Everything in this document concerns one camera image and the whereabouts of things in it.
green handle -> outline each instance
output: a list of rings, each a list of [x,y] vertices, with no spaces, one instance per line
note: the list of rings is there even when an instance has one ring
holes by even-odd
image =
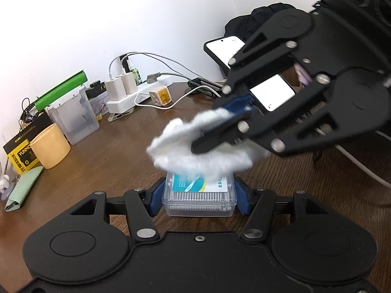
[[[87,76],[84,71],[80,71],[72,77],[68,78],[58,86],[50,89],[47,93],[40,96],[35,101],[35,107],[38,111],[42,111],[51,103],[55,102],[58,98],[62,97],[72,89],[84,84],[87,81]]]

brown wooden desk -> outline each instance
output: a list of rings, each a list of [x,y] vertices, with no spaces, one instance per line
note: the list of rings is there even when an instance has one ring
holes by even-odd
[[[170,86],[176,100],[185,84]],[[190,119],[210,108],[204,95],[185,98],[173,110],[137,108],[129,116],[108,123],[72,146],[69,155],[56,167],[45,170],[20,210],[0,211],[0,283],[9,292],[25,285],[31,276],[22,258],[22,246],[29,234],[90,193],[104,190],[109,197],[129,189],[151,186],[163,172],[153,167],[145,153],[152,138],[175,117]],[[391,143],[368,135],[344,147],[391,182]],[[272,156],[251,170],[239,173],[252,188],[262,186],[279,195],[303,189],[357,222],[375,237],[379,257],[370,281],[384,293],[391,292],[391,191],[369,178],[345,156],[331,148],[316,168],[309,153],[279,158]],[[160,232],[166,230],[240,230],[246,218],[236,211],[231,218],[170,218],[161,210],[154,219]],[[127,231],[123,217],[112,224]],[[274,227],[287,223],[277,217]]]

white cotton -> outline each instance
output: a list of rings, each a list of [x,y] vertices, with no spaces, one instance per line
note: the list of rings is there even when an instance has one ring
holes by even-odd
[[[250,140],[237,145],[223,143],[200,155],[191,151],[191,144],[202,136],[201,131],[213,129],[232,117],[231,112],[219,108],[201,112],[188,123],[179,118],[173,119],[162,134],[153,139],[147,153],[153,159],[155,167],[188,178],[201,175],[208,180],[218,180],[249,169],[256,160],[270,154]]]

phone screen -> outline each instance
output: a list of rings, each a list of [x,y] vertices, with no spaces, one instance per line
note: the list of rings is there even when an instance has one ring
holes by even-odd
[[[280,76],[275,75],[250,89],[268,111],[274,111],[295,95],[295,91]]]
[[[244,46],[244,42],[237,36],[227,36],[209,42],[206,47],[215,54],[228,68],[229,60]]]

green cloth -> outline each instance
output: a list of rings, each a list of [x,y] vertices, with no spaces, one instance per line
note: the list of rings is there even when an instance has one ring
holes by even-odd
[[[34,182],[41,174],[42,170],[43,166],[38,166],[21,175],[14,190],[9,195],[9,198],[5,205],[5,211],[13,211],[20,208],[31,187],[34,185]]]

